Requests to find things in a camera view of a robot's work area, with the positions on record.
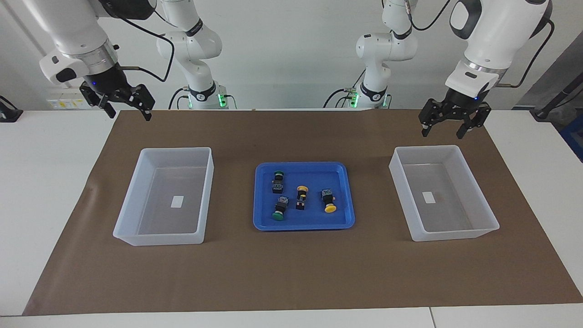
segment white wall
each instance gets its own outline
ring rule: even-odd
[[[40,51],[0,0],[0,95],[23,110],[49,108],[46,90],[52,84],[38,66]]]
[[[10,4],[49,51],[50,41],[26,12],[22,0],[0,1]],[[359,36],[387,32],[381,21],[379,0],[195,0],[195,3],[204,22],[223,40],[221,56],[207,63],[215,79],[237,97],[241,108],[321,107],[333,90],[351,86],[364,68],[354,50]],[[415,13],[417,25],[426,25],[443,3],[444,0],[420,1]],[[451,6],[432,29],[416,32],[420,47],[415,59],[390,64],[393,108],[421,108],[427,98],[441,100],[445,95],[447,88],[443,83],[465,49],[465,42],[457,39],[449,28]],[[493,107],[510,109],[519,101],[583,30],[581,12],[581,0],[554,0],[555,36],[522,88],[491,92],[487,101]],[[166,62],[156,51],[155,38],[120,20],[105,18],[100,19],[100,24],[112,42],[121,46],[122,65],[140,65],[159,75],[165,72]],[[155,16],[140,24],[158,33],[173,29]],[[547,30],[518,53],[505,82],[516,83],[520,79],[546,33]],[[0,52],[9,57],[19,55],[12,47],[0,47]],[[36,65],[28,58],[26,64]],[[185,84],[176,67],[164,84],[141,72],[127,74],[131,83],[148,86],[160,109],[167,106],[172,92]],[[43,79],[31,69],[24,70],[21,77],[28,83]]]

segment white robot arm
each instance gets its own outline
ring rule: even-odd
[[[227,107],[226,88],[213,80],[210,68],[203,59],[220,55],[223,44],[220,37],[202,22],[191,0],[161,0],[168,21],[182,31],[166,33],[175,45],[175,60],[186,76],[192,108],[218,109]],[[166,59],[171,47],[158,40],[158,52]]]
[[[97,17],[146,19],[154,12],[156,0],[24,0],[24,4],[57,47],[40,61],[51,82],[82,77],[80,91],[92,106],[113,118],[115,110],[109,102],[126,103],[150,120],[152,95],[145,85],[128,84],[117,48],[97,24]]]
[[[410,3],[411,10],[414,10],[417,0]],[[412,34],[405,0],[387,0],[382,21],[391,29],[390,33],[365,34],[356,44],[356,53],[366,64],[366,72],[351,101],[353,107],[380,107],[387,96],[391,77],[391,70],[385,62],[406,61],[417,54],[417,38]]]
[[[444,120],[463,120],[459,139],[474,127],[482,127],[490,113],[483,102],[495,88],[517,53],[550,20],[552,0],[459,0],[451,14],[454,34],[468,42],[445,85],[445,99],[429,99],[419,120],[426,137],[432,126]]]

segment black cable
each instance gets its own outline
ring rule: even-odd
[[[10,100],[4,98],[3,96],[0,96],[0,99],[4,100],[5,103],[9,104],[10,106],[12,106],[14,109],[18,110],[18,108],[16,108],[16,106],[14,106],[13,103],[10,102]]]
[[[180,96],[180,97],[178,97],[178,99],[176,100],[176,109],[177,110],[180,110],[180,106],[179,106],[180,105],[180,99],[185,99],[185,98],[188,99],[188,96]]]
[[[344,101],[346,102],[346,99],[350,99],[351,97],[342,97],[340,99],[338,99],[338,101],[336,102],[336,106],[334,106],[334,108],[338,108],[338,105],[340,104],[340,102],[342,101],[342,99],[344,99]]]
[[[176,27],[177,29],[179,28],[178,26],[176,26],[176,25],[174,25],[174,24],[170,23],[168,20],[166,20],[166,18],[162,17],[162,15],[160,15],[160,13],[159,13],[158,11],[154,11],[154,13],[155,13],[155,14],[156,14],[156,15],[157,15],[157,16],[158,16],[158,17],[159,17],[161,20],[163,20],[163,21],[164,21],[166,24],[168,24],[168,25],[170,25],[170,26],[173,26],[173,27]]]
[[[581,85],[583,85],[583,72],[571,81],[561,92],[556,95],[547,105],[540,110],[531,110],[532,115],[538,122],[543,122],[549,116],[549,113],[567,97],[571,96]]]
[[[326,108],[326,106],[328,105],[328,103],[330,102],[330,100],[332,99],[332,97],[334,97],[335,95],[337,95],[340,92],[344,92],[344,89],[338,89],[338,90],[332,92],[332,94],[330,95],[330,97],[328,97],[328,99],[326,99],[326,102],[324,103],[324,106],[322,108]]]
[[[174,103],[174,98],[178,95],[179,92],[185,91],[184,88],[180,88],[174,92],[172,98],[170,98],[170,103],[168,104],[168,110],[172,109],[172,104]]]
[[[126,22],[127,24],[130,24],[131,26],[137,28],[138,30],[140,30],[142,32],[145,32],[145,33],[147,33],[147,34],[149,34],[151,36],[155,36],[158,39],[164,40],[164,41],[166,41],[166,42],[168,42],[170,44],[170,47],[172,47],[172,53],[170,54],[170,61],[168,62],[168,69],[166,70],[166,75],[164,76],[164,78],[161,78],[161,77],[157,76],[156,74],[148,71],[147,69],[138,67],[138,71],[142,71],[144,73],[148,73],[149,75],[151,75],[151,76],[155,77],[156,79],[158,79],[160,82],[166,82],[166,80],[168,80],[168,75],[170,74],[170,68],[172,68],[172,62],[174,61],[174,50],[175,50],[174,43],[172,43],[172,41],[168,40],[164,36],[159,35],[159,34],[156,34],[154,32],[151,32],[150,30],[147,30],[147,29],[143,28],[142,26],[139,26],[137,24],[134,24],[134,23],[130,22],[129,20],[123,18],[123,17],[120,17],[120,19],[123,20],[124,22]]]
[[[233,103],[235,104],[235,109],[239,109],[237,107],[237,99],[235,99],[235,97],[233,95],[225,95],[224,97],[225,98],[229,98],[229,97],[233,98]]]
[[[363,75],[364,75],[365,72],[366,72],[366,68],[363,69],[363,72],[362,73],[360,73],[359,78],[356,79],[356,82],[352,85],[352,89],[354,89],[356,87],[356,85],[358,84],[358,82],[360,81],[360,79],[363,77]],[[344,105],[346,104],[346,99],[347,98],[344,98],[344,101],[342,102],[342,108],[344,108]]]
[[[568,103],[572,102],[573,100],[575,100],[575,98],[577,98],[577,97],[578,97],[578,96],[581,94],[581,92],[583,92],[583,89],[579,90],[579,92],[577,92],[577,93],[575,94],[575,96],[573,96],[573,98],[571,98],[571,99],[567,100],[566,102],[564,102],[564,103],[562,103],[562,104],[558,104],[558,105],[554,106],[554,107],[553,107],[551,110],[553,110],[553,109],[555,109],[555,108],[559,108],[559,107],[561,107],[561,106],[565,106],[566,104],[568,104]]]
[[[445,9],[447,8],[447,5],[449,5],[449,3],[451,2],[451,0],[447,0],[445,2],[445,5],[443,5],[443,8],[441,8],[441,10],[439,11],[439,13],[435,17],[435,19],[433,19],[433,21],[431,22],[431,24],[429,24],[426,27],[423,27],[421,29],[419,27],[417,27],[415,25],[415,23],[413,23],[413,15],[410,12],[410,10],[411,10],[411,4],[409,3],[409,0],[405,0],[405,2],[406,2],[406,6],[408,7],[407,16],[409,17],[409,21],[411,22],[411,26],[413,26],[413,28],[416,29],[417,31],[425,31],[425,30],[428,30],[429,28],[431,28],[433,26],[433,24],[435,24],[437,22],[437,20],[439,19],[439,17],[441,16],[441,14],[445,11]]]
[[[536,61],[536,57],[539,56],[540,52],[543,51],[543,49],[545,48],[546,44],[549,42],[551,36],[553,36],[554,33],[554,23],[552,20],[548,20],[547,23],[550,25],[550,31],[549,31],[549,35],[546,37],[545,41],[540,45],[539,49],[537,50],[537,52],[535,53],[534,57],[532,57],[531,63],[528,64],[528,67],[526,68],[526,71],[524,72],[524,75],[522,76],[522,79],[520,80],[520,82],[518,82],[517,85],[498,85],[499,88],[520,88],[520,86],[522,85],[522,83],[524,82],[524,80],[526,79],[526,76],[528,75],[528,72],[531,71],[532,68],[532,64],[535,63]]]

